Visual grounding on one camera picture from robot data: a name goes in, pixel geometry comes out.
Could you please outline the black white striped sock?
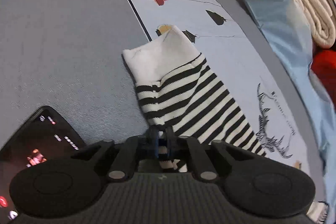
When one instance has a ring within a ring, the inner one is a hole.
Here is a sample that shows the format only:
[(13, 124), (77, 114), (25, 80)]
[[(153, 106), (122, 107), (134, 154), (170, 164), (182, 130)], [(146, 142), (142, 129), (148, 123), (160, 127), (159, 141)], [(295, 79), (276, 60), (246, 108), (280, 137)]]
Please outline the black white striped sock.
[(143, 46), (123, 50), (138, 104), (159, 131), (202, 144), (223, 140), (265, 156), (250, 123), (206, 57), (176, 26)]

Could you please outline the printed light bed runner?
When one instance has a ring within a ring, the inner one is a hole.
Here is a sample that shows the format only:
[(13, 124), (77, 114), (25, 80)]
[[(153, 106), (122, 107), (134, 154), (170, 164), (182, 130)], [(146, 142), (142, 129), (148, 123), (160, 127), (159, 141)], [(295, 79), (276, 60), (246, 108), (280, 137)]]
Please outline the printed light bed runner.
[(202, 53), (236, 100), (267, 157), (309, 172), (288, 104), (240, 26), (216, 0), (129, 0), (150, 41), (173, 26)]

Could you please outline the black smartphone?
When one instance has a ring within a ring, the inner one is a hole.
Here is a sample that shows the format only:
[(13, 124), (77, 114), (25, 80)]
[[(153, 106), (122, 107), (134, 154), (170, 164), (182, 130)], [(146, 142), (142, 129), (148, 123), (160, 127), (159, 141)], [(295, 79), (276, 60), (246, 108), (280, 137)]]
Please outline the black smartphone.
[(38, 108), (1, 149), (1, 223), (9, 223), (18, 215), (9, 194), (10, 182), (17, 173), (85, 146), (56, 110), (50, 106)]

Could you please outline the light blue blanket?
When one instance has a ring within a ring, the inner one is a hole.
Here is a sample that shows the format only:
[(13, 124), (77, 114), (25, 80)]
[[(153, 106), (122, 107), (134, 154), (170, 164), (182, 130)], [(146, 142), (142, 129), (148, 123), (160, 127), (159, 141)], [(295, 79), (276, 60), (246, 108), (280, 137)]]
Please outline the light blue blanket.
[(335, 205), (335, 107), (311, 70), (313, 41), (310, 26), (294, 0), (244, 2), (305, 105), (324, 163), (326, 199)]

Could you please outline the red garment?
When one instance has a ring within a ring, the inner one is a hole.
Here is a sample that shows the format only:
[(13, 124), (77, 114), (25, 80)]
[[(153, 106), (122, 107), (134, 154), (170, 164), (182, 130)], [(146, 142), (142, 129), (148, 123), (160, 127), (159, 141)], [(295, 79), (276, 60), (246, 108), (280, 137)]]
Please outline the red garment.
[(320, 50), (313, 57), (311, 68), (327, 90), (335, 105), (336, 92), (336, 59), (335, 51)]

